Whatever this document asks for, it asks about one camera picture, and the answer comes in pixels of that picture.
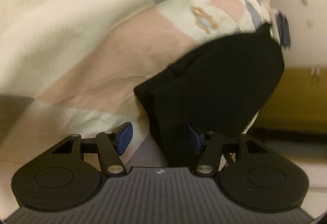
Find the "white wall switch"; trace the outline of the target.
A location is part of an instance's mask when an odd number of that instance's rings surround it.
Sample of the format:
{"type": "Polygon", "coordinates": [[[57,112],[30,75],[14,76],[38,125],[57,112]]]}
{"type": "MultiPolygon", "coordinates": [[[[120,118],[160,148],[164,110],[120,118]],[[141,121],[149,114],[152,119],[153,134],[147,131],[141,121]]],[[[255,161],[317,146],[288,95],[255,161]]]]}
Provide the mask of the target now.
{"type": "Polygon", "coordinates": [[[313,28],[313,27],[314,27],[314,22],[313,22],[313,20],[307,19],[307,27],[308,27],[308,28],[313,28]]]}

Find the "blue folded cloth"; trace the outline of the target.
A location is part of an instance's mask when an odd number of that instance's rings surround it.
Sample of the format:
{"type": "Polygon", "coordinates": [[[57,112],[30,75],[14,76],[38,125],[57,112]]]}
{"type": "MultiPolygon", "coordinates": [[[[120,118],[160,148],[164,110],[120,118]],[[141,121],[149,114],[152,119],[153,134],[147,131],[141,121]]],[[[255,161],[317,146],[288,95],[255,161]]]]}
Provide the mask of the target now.
{"type": "Polygon", "coordinates": [[[277,22],[280,45],[284,48],[290,49],[291,37],[290,37],[290,30],[289,30],[289,22],[286,15],[284,15],[282,12],[279,11],[275,15],[275,19],[277,22]]]}

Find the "wooden door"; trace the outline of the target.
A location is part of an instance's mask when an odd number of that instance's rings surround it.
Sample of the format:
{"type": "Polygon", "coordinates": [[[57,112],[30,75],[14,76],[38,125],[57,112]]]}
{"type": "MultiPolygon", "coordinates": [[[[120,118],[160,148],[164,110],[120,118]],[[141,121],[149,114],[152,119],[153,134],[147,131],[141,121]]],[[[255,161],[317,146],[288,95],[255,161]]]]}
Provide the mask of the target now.
{"type": "Polygon", "coordinates": [[[311,80],[310,70],[285,69],[275,91],[259,111],[255,127],[326,133],[326,66],[320,67],[318,84],[311,80]]]}

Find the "white fleece folded cloth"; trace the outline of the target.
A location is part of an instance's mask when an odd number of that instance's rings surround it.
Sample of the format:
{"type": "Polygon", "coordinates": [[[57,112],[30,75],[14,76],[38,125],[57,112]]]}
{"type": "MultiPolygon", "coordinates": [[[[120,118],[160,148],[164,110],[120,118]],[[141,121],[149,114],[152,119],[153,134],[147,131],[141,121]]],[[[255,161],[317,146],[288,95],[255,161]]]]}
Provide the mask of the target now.
{"type": "Polygon", "coordinates": [[[278,30],[278,25],[277,25],[277,16],[278,11],[275,8],[270,9],[270,35],[272,39],[274,39],[278,44],[280,44],[280,37],[279,37],[279,30],[278,30]]]}

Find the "black garment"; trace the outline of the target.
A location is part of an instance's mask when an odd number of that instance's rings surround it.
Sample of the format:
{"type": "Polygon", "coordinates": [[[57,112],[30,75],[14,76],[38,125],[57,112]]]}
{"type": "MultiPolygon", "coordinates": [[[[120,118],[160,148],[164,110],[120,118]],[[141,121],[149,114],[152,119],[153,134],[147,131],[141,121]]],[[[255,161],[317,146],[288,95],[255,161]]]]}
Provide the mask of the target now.
{"type": "Polygon", "coordinates": [[[209,41],[139,84],[135,95],[169,166],[199,160],[196,132],[239,136],[284,72],[270,24],[209,41]]]}

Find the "checkered patchwork quilt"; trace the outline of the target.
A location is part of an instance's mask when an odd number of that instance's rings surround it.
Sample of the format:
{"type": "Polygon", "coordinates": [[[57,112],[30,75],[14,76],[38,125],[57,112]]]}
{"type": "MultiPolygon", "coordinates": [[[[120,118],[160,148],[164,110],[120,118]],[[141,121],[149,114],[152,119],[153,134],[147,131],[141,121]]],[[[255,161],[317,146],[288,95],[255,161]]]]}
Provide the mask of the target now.
{"type": "Polygon", "coordinates": [[[134,88],[269,12],[270,0],[1,0],[1,159],[131,122],[128,161],[149,133],[134,88]]]}

